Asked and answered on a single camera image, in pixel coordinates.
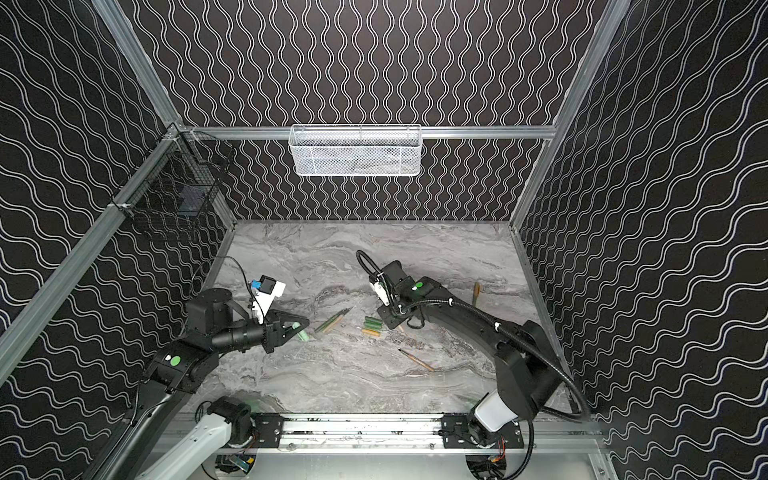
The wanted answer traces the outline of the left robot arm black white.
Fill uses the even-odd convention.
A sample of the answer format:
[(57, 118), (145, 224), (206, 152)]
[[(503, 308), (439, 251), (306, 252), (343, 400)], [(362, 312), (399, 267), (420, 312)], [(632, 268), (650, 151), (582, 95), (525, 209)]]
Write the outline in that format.
[(185, 332), (160, 349), (144, 370), (118, 432), (87, 467), (85, 479), (134, 479), (158, 440), (206, 377), (231, 352), (261, 347), (270, 354), (310, 320), (281, 310), (253, 317), (231, 291), (210, 288), (186, 303)]

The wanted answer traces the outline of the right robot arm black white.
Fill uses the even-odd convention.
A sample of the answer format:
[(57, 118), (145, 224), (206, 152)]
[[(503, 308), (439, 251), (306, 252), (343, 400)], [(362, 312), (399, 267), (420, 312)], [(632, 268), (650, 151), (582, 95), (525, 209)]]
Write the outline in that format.
[(459, 299), (429, 277), (418, 280), (393, 261), (368, 275), (382, 305), (377, 313), (394, 329), (412, 319), (445, 328), (484, 352), (494, 363), (496, 386), (467, 416), (469, 440), (492, 444), (503, 429), (544, 412), (575, 423), (591, 419), (588, 402), (564, 371), (543, 328), (488, 314)]

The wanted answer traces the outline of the tan pen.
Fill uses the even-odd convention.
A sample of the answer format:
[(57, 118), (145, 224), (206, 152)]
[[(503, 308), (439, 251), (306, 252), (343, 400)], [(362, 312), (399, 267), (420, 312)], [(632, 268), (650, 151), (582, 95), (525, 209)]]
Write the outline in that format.
[(335, 320), (334, 320), (332, 323), (330, 323), (330, 324), (329, 324), (329, 325), (328, 325), (328, 326), (327, 326), (327, 327), (326, 327), (326, 328), (323, 330), (323, 334), (328, 334), (328, 333), (330, 333), (330, 332), (331, 332), (331, 331), (332, 331), (332, 330), (333, 330), (335, 327), (339, 326), (339, 325), (341, 324), (341, 322), (344, 320), (344, 317), (345, 317), (345, 316), (344, 316), (344, 315), (342, 315), (342, 316), (339, 316), (338, 318), (336, 318), (336, 319), (335, 319)]
[(400, 352), (402, 355), (404, 355), (406, 358), (408, 358), (410, 361), (412, 361), (412, 362), (414, 362), (415, 364), (419, 365), (420, 367), (422, 367), (422, 368), (426, 369), (427, 371), (430, 371), (430, 372), (434, 372), (434, 371), (436, 371), (434, 367), (432, 367), (431, 365), (429, 365), (429, 364), (428, 364), (428, 363), (426, 363), (425, 361), (423, 361), (423, 360), (419, 359), (419, 358), (418, 358), (418, 357), (416, 357), (415, 355), (413, 355), (413, 354), (411, 354), (411, 353), (409, 353), (409, 352), (407, 352), (407, 351), (405, 351), (405, 350), (403, 350), (403, 349), (398, 349), (398, 351), (399, 351), (399, 352)]

